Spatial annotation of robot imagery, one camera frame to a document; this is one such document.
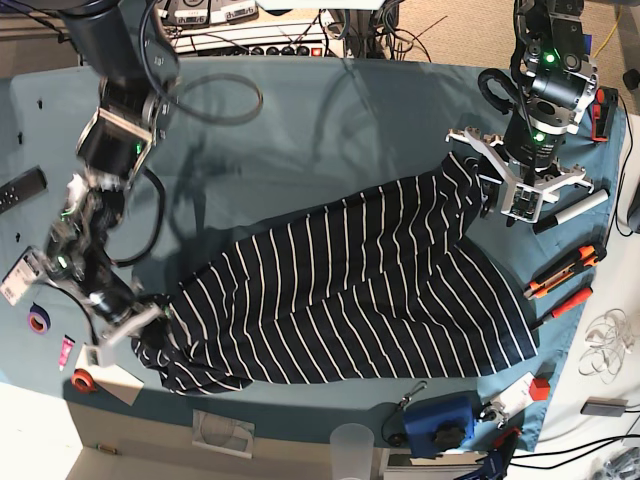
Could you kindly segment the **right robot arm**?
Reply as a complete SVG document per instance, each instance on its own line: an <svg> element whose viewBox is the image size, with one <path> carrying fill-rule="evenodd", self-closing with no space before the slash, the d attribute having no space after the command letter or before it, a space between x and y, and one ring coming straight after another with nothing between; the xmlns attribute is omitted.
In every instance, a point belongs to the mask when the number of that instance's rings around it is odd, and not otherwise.
<svg viewBox="0 0 640 480"><path fill-rule="evenodd" d="M89 331L86 348L89 363L106 367L114 364L118 343L163 315L156 301L134 293L115 271L147 257L159 237L166 193L145 163L170 118L163 90L174 86L178 62L153 1L33 5L62 20L72 43L100 77L97 110L76 147L83 168L67 185L65 205L38 259L52 287L76 301L87 319L106 322L102 334ZM113 259L106 252L109 234L121 224L139 177L147 178L158 194L154 227L139 253Z"/></svg>

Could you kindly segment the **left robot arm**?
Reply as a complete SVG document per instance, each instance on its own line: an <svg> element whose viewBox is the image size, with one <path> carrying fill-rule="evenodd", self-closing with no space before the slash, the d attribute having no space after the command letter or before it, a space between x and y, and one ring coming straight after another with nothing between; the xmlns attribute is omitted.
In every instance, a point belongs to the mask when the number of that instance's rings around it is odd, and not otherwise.
<svg viewBox="0 0 640 480"><path fill-rule="evenodd" d="M505 132L467 127L446 136L479 154L481 212L498 208L509 225L537 223L543 205L557 202L563 187L594 189L584 167L563 167L558 159L599 87L583 34L583 9L581 1L515 2L509 70L488 68L477 79L483 98L508 116Z"/></svg>

